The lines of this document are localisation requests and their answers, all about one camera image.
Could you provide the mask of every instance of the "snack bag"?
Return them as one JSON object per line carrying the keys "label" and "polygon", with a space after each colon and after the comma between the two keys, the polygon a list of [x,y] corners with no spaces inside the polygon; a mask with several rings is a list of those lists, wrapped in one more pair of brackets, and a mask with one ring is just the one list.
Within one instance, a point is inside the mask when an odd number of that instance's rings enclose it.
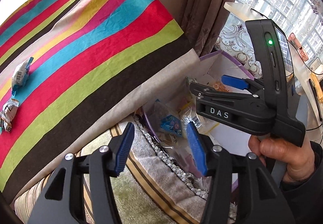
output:
{"label": "snack bag", "polygon": [[177,136],[182,136],[180,119],[176,112],[168,106],[161,103],[158,99],[154,104],[155,119],[159,125],[158,131],[163,133],[171,133]]}
{"label": "snack bag", "polygon": [[17,99],[10,98],[3,106],[0,113],[0,126],[1,129],[10,132],[12,125],[11,122],[15,118],[19,107]]}
{"label": "snack bag", "polygon": [[26,81],[29,77],[30,64],[33,60],[33,57],[29,57],[27,60],[16,67],[11,79],[12,95],[16,94],[16,91],[19,87],[25,86]]}

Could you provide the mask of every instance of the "red stripe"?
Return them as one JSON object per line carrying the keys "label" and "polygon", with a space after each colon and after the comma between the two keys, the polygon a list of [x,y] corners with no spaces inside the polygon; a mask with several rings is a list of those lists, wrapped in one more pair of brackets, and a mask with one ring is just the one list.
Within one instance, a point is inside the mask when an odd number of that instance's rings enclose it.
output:
{"label": "red stripe", "polygon": [[18,20],[22,15],[30,11],[37,3],[41,0],[32,0],[26,6],[22,7],[18,12],[16,12],[13,16],[11,16],[1,27],[0,27],[0,35],[16,20]]}
{"label": "red stripe", "polygon": [[[63,41],[56,44],[53,48],[44,53],[40,58],[38,58],[31,66],[30,73],[36,70],[39,66],[41,66],[45,61],[51,58],[54,54],[56,54],[59,50],[64,48],[66,45],[80,38],[82,35],[94,30],[97,26],[99,26],[102,22],[104,22],[111,13],[117,9],[125,0],[108,0],[100,10],[88,21],[88,23],[77,32],[73,33],[69,37],[65,38]],[[7,91],[7,93],[0,100],[0,106],[3,106],[5,102],[11,97],[11,89]]]}
{"label": "red stripe", "polygon": [[33,20],[22,27],[18,32],[11,36],[1,47],[0,47],[0,57],[2,57],[7,50],[14,46],[18,41],[24,38],[29,32],[40,25],[44,20],[55,13],[59,8],[61,8],[65,3],[70,0],[57,0],[52,5],[50,5],[46,10],[37,15]]}
{"label": "red stripe", "polygon": [[54,72],[19,107],[13,121],[12,131],[2,132],[0,135],[0,167],[24,130],[63,92],[112,56],[153,36],[171,20],[172,16],[161,2],[154,0],[126,28],[89,47]]}

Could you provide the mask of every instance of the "finger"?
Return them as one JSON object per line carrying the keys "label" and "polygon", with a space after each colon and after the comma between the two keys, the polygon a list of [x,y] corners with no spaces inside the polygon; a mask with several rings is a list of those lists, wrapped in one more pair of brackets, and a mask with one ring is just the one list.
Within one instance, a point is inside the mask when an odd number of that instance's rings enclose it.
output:
{"label": "finger", "polygon": [[260,141],[258,140],[258,138],[256,136],[252,135],[249,138],[248,146],[249,146],[251,152],[255,153],[259,157],[261,156]]}
{"label": "finger", "polygon": [[260,156],[259,159],[260,159],[261,163],[263,163],[264,166],[266,166],[266,160],[264,159],[264,156]]}
{"label": "finger", "polygon": [[288,164],[297,164],[300,148],[283,139],[266,138],[260,143],[260,152],[267,157],[286,162]]}

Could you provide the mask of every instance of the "multicolored striped cloth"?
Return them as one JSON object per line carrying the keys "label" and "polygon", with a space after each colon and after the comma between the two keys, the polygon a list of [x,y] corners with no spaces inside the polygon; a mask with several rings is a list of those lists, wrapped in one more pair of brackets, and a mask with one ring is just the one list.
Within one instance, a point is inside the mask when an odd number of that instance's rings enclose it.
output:
{"label": "multicolored striped cloth", "polygon": [[[12,131],[0,135],[5,199],[11,202],[97,119],[190,49],[159,0],[23,4],[0,27],[1,75],[22,53],[34,57],[15,95]],[[2,80],[1,106],[11,97],[11,77]]]}

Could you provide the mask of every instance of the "blue stripe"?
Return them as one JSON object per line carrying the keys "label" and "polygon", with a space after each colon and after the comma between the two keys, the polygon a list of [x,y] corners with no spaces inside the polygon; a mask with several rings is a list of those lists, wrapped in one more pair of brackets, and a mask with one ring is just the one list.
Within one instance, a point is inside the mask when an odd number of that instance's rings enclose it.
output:
{"label": "blue stripe", "polygon": [[99,41],[117,33],[118,31],[127,27],[136,18],[138,18],[143,11],[154,0],[125,0],[103,23],[96,29],[86,33],[77,40],[71,42],[55,55],[45,61],[39,68],[37,68],[27,80],[25,87],[18,89],[15,99],[20,103],[25,99],[48,77],[55,71],[62,67],[69,60],[98,43]]}
{"label": "blue stripe", "polygon": [[10,25],[2,33],[2,35],[0,35],[0,46],[2,46],[22,27],[31,22],[36,16],[41,14],[44,10],[46,10],[50,5],[52,5],[56,1],[58,0],[41,0],[31,10],[26,12],[24,15],[20,16],[12,25]]}

